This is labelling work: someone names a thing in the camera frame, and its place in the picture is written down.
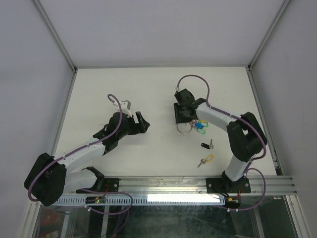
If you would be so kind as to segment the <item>large keyring with coloured keys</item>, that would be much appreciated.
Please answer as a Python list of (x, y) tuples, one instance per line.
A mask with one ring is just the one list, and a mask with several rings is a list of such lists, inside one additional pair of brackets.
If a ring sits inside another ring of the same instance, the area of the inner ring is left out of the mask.
[(193, 130), (197, 133), (205, 135), (209, 123), (206, 120), (194, 119), (191, 122), (178, 123), (176, 129), (181, 134), (189, 134)]

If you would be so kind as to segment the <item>key with black tag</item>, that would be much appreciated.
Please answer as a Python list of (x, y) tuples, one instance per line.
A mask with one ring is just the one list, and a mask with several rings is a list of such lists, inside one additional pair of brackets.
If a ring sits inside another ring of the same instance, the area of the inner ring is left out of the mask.
[(214, 148), (214, 145), (213, 145), (213, 143), (212, 143), (212, 139), (210, 140), (209, 144), (207, 144), (207, 143), (201, 143), (201, 146), (202, 146), (203, 148), (206, 148), (206, 149), (213, 149), (213, 148)]

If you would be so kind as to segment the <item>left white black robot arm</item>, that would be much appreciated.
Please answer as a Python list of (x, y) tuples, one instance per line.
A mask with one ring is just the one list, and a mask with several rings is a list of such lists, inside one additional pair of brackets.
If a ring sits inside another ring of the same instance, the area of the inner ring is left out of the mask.
[(24, 182), (29, 199), (50, 206), (71, 191), (88, 188), (100, 192), (104, 186), (101, 172), (93, 167), (76, 169), (112, 151), (123, 137), (146, 133), (149, 127), (141, 112), (131, 116), (117, 112), (80, 147), (59, 155), (39, 155)]

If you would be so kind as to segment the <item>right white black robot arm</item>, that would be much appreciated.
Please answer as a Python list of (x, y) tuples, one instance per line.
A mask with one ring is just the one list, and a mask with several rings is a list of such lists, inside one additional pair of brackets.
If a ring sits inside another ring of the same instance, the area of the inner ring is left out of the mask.
[(255, 155), (266, 149), (267, 138), (256, 117), (250, 112), (238, 116), (211, 107), (203, 98), (195, 99), (187, 89), (174, 94), (176, 124), (205, 120), (224, 130), (228, 135), (232, 158), (221, 178), (211, 184), (213, 193), (237, 193), (245, 188), (244, 174)]

